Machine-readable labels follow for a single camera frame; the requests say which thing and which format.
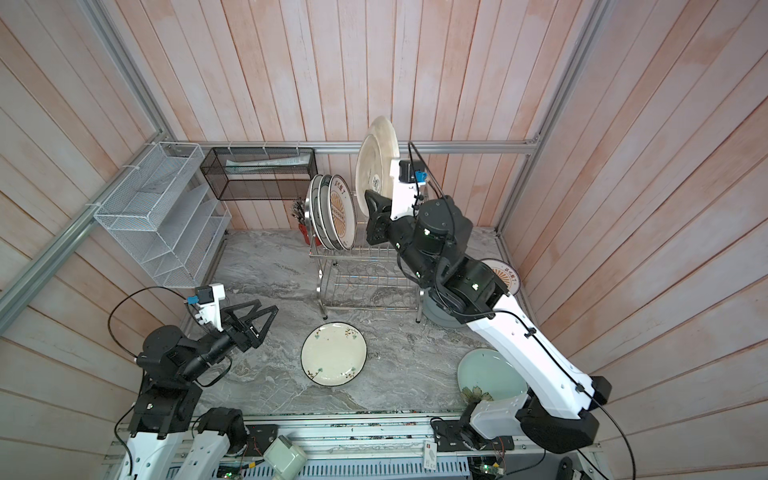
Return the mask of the large orange sunburst plate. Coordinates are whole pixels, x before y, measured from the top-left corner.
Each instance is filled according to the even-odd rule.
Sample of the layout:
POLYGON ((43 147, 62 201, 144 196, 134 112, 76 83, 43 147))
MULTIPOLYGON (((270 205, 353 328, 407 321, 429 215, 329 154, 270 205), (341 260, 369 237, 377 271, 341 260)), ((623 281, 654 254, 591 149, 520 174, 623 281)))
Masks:
POLYGON ((340 175, 333 175, 329 186, 331 226, 341 248, 351 250, 356 236, 356 213, 352 193, 340 175))

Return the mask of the white plate green text rim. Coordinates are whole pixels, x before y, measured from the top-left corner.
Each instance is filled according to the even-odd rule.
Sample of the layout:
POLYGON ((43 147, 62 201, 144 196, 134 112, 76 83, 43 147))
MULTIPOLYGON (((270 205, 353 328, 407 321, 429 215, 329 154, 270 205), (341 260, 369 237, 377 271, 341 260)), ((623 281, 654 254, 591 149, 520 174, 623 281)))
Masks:
POLYGON ((317 200, 318 200, 321 230, 325 238, 324 245, 328 249, 336 250, 337 239, 335 238, 335 234, 333 233, 332 217, 331 217, 331 210, 330 210, 330 193, 329 193, 330 180, 331 180, 330 175, 320 176, 317 200))

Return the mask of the black round plate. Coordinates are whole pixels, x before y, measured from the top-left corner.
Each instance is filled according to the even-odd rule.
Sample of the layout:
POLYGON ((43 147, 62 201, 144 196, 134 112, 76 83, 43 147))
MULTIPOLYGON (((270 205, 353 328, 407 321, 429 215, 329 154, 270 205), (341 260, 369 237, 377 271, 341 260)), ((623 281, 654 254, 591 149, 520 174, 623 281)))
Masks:
POLYGON ((372 190, 393 197, 391 162, 400 158, 399 144, 391 121, 379 116, 373 120, 363 140, 355 170, 355 190, 362 214, 369 216, 365 192, 372 190))

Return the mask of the white plate cloud line pattern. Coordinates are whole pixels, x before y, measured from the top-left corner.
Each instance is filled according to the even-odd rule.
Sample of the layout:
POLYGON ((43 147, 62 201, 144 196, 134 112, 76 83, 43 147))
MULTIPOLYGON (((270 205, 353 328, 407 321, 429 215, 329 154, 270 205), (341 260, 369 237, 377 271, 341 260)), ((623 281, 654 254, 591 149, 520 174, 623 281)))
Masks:
POLYGON ((321 175, 315 175, 309 183, 309 187, 307 190, 307 195, 305 199, 305 220, 307 224, 307 230, 308 234, 313 238, 312 242, 315 246, 320 246, 321 242, 319 239, 319 236, 317 234, 317 227, 315 225, 315 219, 314 219, 314 207, 313 207, 313 199, 314 199, 314 191, 315 186, 318 180, 321 179, 321 175))

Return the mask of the stainless steel dish rack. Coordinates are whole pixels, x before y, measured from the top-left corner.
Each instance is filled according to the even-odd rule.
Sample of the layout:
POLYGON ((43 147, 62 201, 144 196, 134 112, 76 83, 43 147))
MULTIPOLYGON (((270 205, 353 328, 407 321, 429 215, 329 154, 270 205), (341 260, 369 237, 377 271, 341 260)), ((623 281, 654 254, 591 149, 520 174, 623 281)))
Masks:
POLYGON ((316 302, 323 319, 332 313, 356 310, 407 313, 422 322, 423 292, 397 265, 396 251, 388 244, 365 243, 365 225, 359 222, 350 250, 333 250, 317 242, 307 224, 309 257, 317 267, 316 302))

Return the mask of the cream plate red berry pattern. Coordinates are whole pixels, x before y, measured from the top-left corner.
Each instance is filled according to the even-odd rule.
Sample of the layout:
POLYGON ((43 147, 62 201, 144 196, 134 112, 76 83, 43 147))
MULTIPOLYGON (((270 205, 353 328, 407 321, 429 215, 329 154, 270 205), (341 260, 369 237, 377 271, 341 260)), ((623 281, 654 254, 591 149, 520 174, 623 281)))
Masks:
POLYGON ((331 322, 315 328, 301 349, 306 377, 323 387, 338 387, 356 378, 367 360, 367 342, 356 327, 331 322))

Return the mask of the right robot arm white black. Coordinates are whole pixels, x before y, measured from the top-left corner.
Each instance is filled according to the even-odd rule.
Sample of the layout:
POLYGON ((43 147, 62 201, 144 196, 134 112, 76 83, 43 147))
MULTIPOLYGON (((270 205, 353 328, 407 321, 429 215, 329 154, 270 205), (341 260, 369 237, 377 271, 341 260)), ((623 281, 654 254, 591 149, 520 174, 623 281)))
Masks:
POLYGON ((570 363, 493 269, 467 254, 473 224, 450 197, 420 207, 414 200, 366 191, 367 242, 392 245, 437 310, 480 335, 528 386, 526 394, 508 400, 477 402, 469 413, 470 430, 487 439, 521 430, 555 454, 592 445, 600 427, 593 412, 608 402, 610 382, 570 363))

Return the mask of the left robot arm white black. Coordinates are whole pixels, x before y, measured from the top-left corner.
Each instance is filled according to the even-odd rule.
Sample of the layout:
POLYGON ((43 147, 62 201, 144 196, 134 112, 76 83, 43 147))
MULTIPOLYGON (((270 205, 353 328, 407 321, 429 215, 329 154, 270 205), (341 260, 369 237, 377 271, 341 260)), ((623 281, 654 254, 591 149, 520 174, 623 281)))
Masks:
POLYGON ((165 479, 192 425, 196 433, 177 479, 212 479, 227 456, 239 460, 239 470, 250 467, 245 456, 260 455, 277 428, 251 431, 241 410, 226 407, 211 408, 194 420, 205 388, 199 379, 232 350, 259 348, 278 312, 276 306, 253 300, 221 309, 222 327, 198 340, 175 326, 161 327, 145 339, 137 357, 142 383, 128 412, 128 439, 120 441, 125 449, 120 479, 165 479))

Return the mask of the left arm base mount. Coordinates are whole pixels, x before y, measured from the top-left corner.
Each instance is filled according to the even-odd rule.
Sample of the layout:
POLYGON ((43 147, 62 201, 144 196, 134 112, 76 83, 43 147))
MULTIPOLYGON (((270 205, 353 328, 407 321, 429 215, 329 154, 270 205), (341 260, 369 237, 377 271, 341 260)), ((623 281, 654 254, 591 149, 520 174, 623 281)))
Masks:
POLYGON ((193 432, 227 438, 228 455, 261 456, 277 439, 278 429, 277 424, 246 424, 241 410, 216 407, 199 417, 193 432))

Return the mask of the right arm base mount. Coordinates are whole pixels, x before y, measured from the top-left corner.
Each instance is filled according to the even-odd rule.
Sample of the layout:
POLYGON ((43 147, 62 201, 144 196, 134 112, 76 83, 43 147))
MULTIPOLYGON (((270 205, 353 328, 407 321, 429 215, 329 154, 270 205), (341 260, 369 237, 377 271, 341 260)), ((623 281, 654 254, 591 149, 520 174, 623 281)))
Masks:
POLYGON ((438 452, 480 451, 504 453, 514 449, 514 439, 510 436, 486 439, 462 420, 445 420, 432 417, 430 426, 438 452))

